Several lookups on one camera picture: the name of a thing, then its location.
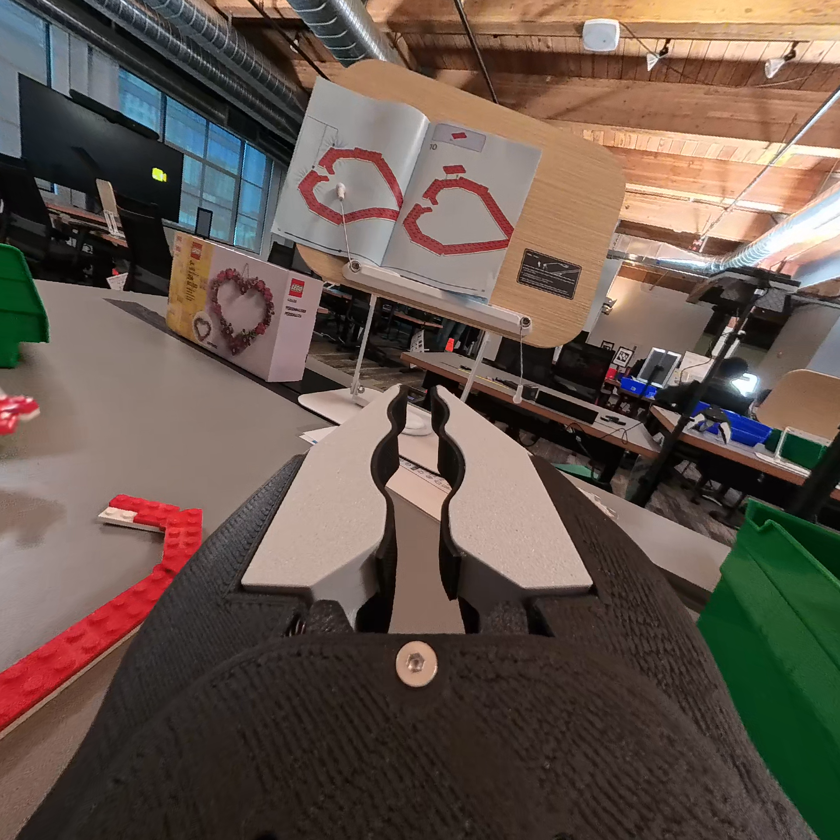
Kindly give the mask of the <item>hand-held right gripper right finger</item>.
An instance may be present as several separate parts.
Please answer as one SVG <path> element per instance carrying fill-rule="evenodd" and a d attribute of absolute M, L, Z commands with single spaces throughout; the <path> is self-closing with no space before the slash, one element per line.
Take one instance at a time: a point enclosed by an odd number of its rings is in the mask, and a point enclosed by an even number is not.
<path fill-rule="evenodd" d="M 437 471 L 449 493 L 439 569 L 450 600 L 581 595 L 593 580 L 526 450 L 436 386 Z"/>

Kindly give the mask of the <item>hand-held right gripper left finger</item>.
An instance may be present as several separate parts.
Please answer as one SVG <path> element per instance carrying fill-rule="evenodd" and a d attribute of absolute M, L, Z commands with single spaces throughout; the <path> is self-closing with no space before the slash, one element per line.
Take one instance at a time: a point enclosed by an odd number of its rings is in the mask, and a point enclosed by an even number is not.
<path fill-rule="evenodd" d="M 390 628 L 397 540 L 386 485 L 406 414 L 407 389 L 395 385 L 311 446 L 250 558 L 245 591 L 336 602 L 357 631 Z"/>

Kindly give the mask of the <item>red lego heart frame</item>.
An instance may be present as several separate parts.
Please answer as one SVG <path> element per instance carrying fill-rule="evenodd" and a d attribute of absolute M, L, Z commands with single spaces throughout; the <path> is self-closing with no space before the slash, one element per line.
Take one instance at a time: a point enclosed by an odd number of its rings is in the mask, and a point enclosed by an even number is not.
<path fill-rule="evenodd" d="M 2 671 L 2 736 L 129 641 L 203 541 L 202 510 L 156 500 L 118 495 L 98 521 L 160 534 L 161 560 L 140 582 Z"/>

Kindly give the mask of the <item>small red lego segment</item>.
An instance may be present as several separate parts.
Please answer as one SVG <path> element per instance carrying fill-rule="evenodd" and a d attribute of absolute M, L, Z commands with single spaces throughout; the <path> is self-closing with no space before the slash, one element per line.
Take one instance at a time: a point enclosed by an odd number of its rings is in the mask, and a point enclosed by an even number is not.
<path fill-rule="evenodd" d="M 31 421 L 39 414 L 39 405 L 35 399 L 1 392 L 0 435 L 5 437 L 14 434 L 20 424 Z"/>

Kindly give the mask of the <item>instruction booklet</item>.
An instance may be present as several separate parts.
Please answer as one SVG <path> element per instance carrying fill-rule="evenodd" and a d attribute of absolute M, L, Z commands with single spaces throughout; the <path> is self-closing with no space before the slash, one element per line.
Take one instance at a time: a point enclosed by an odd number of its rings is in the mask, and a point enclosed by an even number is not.
<path fill-rule="evenodd" d="M 318 80 L 273 232 L 488 301 L 541 150 Z"/>

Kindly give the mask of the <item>lego set box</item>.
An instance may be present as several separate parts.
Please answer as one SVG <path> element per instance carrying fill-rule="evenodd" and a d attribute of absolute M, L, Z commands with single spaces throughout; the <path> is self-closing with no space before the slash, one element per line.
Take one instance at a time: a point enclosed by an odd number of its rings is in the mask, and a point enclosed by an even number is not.
<path fill-rule="evenodd" d="M 305 370 L 323 281 L 178 231 L 166 324 L 265 382 Z"/>

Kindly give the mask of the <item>green sheet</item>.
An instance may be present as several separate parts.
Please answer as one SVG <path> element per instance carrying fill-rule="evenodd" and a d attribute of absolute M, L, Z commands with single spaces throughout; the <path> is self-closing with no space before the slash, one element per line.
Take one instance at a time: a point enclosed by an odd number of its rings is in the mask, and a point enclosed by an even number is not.
<path fill-rule="evenodd" d="M 613 493 L 613 486 L 611 481 L 603 480 L 601 476 L 595 470 L 593 470 L 592 467 L 573 463 L 557 463 L 553 464 L 553 467 L 556 468 L 558 471 L 561 471 L 568 476 L 573 476 L 576 479 L 581 480 L 588 485 L 597 487 L 598 489 L 611 494 Z"/>

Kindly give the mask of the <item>leaflet in clear sleeve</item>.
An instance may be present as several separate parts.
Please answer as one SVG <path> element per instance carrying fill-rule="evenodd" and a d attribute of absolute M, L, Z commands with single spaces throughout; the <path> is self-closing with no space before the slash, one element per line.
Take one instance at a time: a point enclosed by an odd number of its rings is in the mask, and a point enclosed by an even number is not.
<path fill-rule="evenodd" d="M 402 434 L 398 438 L 400 466 L 386 488 L 436 521 L 449 493 L 449 485 L 437 472 L 438 438 Z"/>

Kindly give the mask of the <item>black computer monitor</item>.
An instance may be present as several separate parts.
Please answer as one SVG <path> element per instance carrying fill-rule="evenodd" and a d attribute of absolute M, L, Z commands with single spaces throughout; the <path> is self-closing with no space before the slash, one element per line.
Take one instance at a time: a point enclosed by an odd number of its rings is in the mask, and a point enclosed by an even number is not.
<path fill-rule="evenodd" d="M 565 344 L 552 367 L 552 387 L 594 403 L 613 362 L 613 350 L 589 343 Z"/>

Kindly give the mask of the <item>blue storage bins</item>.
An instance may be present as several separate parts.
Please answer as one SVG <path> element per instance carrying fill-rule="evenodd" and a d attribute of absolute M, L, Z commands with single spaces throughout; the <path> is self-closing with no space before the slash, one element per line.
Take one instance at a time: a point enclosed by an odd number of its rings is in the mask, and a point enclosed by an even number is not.
<path fill-rule="evenodd" d="M 750 417 L 699 402 L 690 417 L 689 428 L 720 439 L 723 444 L 736 443 L 748 447 L 762 445 L 771 436 L 768 427 Z"/>

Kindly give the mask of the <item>green plastic bin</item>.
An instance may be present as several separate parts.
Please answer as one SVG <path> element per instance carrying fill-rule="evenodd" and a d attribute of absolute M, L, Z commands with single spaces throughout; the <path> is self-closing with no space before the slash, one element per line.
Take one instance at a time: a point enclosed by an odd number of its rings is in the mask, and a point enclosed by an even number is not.
<path fill-rule="evenodd" d="M 22 343 L 48 343 L 49 321 L 24 254 L 1 245 L 1 367 L 17 366 Z"/>
<path fill-rule="evenodd" d="M 698 627 L 773 777 L 838 839 L 838 532 L 751 500 Z"/>

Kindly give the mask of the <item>background green bins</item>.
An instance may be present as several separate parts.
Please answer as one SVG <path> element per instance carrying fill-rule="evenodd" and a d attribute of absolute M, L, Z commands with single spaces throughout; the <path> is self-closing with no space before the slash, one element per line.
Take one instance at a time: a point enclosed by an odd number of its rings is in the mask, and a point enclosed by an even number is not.
<path fill-rule="evenodd" d="M 819 464 L 828 446 L 828 442 L 822 437 L 786 428 L 780 437 L 776 454 L 783 462 L 811 471 Z"/>

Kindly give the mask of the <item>black vertical pole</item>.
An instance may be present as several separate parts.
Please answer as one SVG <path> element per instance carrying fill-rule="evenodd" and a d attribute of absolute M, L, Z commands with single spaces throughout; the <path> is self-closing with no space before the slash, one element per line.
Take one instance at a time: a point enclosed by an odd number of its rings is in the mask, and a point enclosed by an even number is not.
<path fill-rule="evenodd" d="M 817 520 L 832 498 L 839 482 L 839 430 L 831 444 L 823 448 L 804 484 L 795 492 L 784 511 L 805 521 Z"/>

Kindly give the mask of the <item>background wooden book stand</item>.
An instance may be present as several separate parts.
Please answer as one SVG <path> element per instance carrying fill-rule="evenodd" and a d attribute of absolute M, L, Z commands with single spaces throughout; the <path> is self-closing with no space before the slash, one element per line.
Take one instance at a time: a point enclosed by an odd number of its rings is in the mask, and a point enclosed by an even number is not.
<path fill-rule="evenodd" d="M 831 444 L 839 427 L 839 379 L 811 370 L 785 374 L 756 411 L 772 429 L 797 429 Z"/>

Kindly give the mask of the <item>studio light on stand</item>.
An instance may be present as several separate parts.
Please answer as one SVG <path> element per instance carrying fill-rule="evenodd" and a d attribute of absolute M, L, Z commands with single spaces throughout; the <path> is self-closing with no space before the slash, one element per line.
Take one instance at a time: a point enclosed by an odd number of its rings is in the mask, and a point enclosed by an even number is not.
<path fill-rule="evenodd" d="M 658 455 L 639 478 L 633 494 L 627 499 L 628 501 L 640 508 L 646 508 L 651 501 L 658 486 L 668 474 L 669 468 L 676 462 L 676 450 L 680 444 L 680 439 L 687 430 L 690 419 L 694 416 L 691 412 L 692 409 L 704 399 L 711 385 L 718 379 L 718 374 L 727 360 L 730 349 L 736 340 L 740 339 L 743 328 L 752 316 L 753 311 L 763 305 L 760 303 L 762 298 L 770 291 L 778 291 L 783 297 L 788 296 L 794 294 L 798 286 L 798 283 L 794 282 L 789 276 L 759 268 L 733 269 L 709 279 L 705 291 L 719 289 L 722 300 L 732 301 L 730 315 L 736 318 L 736 322 L 721 346 L 719 354 L 712 359 L 710 369 L 697 384 L 697 388 L 690 399 L 686 400 L 675 425 L 664 437 Z"/>

